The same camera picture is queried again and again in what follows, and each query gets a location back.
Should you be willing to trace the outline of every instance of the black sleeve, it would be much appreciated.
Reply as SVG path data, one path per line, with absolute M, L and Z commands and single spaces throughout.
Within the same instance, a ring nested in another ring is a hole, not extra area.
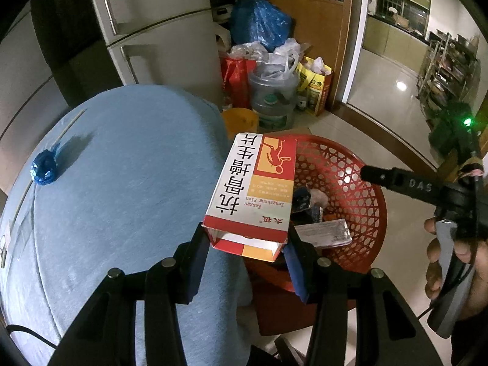
M 457 365 L 466 353 L 477 345 L 479 339 L 485 342 L 481 345 L 480 351 L 470 366 L 486 366 L 488 364 L 488 342 L 486 336 L 488 333 L 488 307 L 474 317 L 459 321 L 454 326 L 451 336 L 452 356 L 451 363 Z

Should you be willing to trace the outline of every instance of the small box in basket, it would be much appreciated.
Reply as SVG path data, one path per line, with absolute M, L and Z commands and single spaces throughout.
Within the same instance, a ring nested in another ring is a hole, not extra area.
M 203 219 L 212 246 L 274 261 L 287 242 L 297 142 L 239 133 Z

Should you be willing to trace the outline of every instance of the refrigerator handle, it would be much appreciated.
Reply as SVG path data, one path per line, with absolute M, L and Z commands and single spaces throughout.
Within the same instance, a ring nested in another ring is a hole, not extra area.
M 125 51 L 124 46 L 120 47 L 120 53 L 122 54 L 122 57 L 124 58 L 124 60 L 127 62 L 127 66 L 129 67 L 130 74 L 132 75 L 134 83 L 139 84 L 139 81 L 138 81 L 137 76 L 136 76 L 136 72 L 134 71 L 134 67 L 132 66 L 132 62 L 130 61 L 130 56 Z
M 110 0 L 103 0 L 105 3 L 105 8 L 107 9 L 108 20 L 110 21 L 110 28 L 112 29 L 113 35 L 119 35 L 117 30 L 117 22 L 114 19 L 114 15 L 112 13 L 112 6 L 110 4 Z

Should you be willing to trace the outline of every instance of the red plastic basket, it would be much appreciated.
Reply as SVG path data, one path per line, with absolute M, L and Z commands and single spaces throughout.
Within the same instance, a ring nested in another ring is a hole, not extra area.
M 366 273 L 378 255 L 386 233 L 386 203 L 380 186 L 362 181 L 364 166 L 346 147 L 313 135 L 286 135 L 297 139 L 295 186 L 318 188 L 329 197 L 325 215 L 345 218 L 352 243 L 326 249 L 323 255 L 342 268 Z M 294 291 L 288 271 L 272 264 L 246 260 L 246 266 L 266 281 Z

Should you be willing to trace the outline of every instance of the metal screw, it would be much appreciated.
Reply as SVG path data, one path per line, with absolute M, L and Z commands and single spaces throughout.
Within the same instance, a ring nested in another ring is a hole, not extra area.
M 380 270 L 379 268 L 373 268 L 371 270 L 371 275 L 374 276 L 375 278 L 382 278 L 385 276 L 385 273 L 383 270 Z
M 111 268 L 111 269 L 109 269 L 109 270 L 108 270 L 108 272 L 107 272 L 107 276 L 108 276 L 109 278 L 112 278 L 112 279 L 113 279 L 113 278 L 118 277 L 118 276 L 120 275 L 120 273 L 121 273 L 121 272 L 122 272 L 122 271 L 121 271 L 121 269 L 120 269 L 120 268 L 116 268 L 116 267 L 115 267 L 115 268 Z
M 165 268 L 174 267 L 176 264 L 176 260 L 172 257 L 167 257 L 166 259 L 161 260 L 161 265 Z
M 320 257 L 318 260 L 317 260 L 317 264 L 321 267 L 330 267 L 330 265 L 332 264 L 332 261 L 330 261 L 328 258 L 326 257 Z

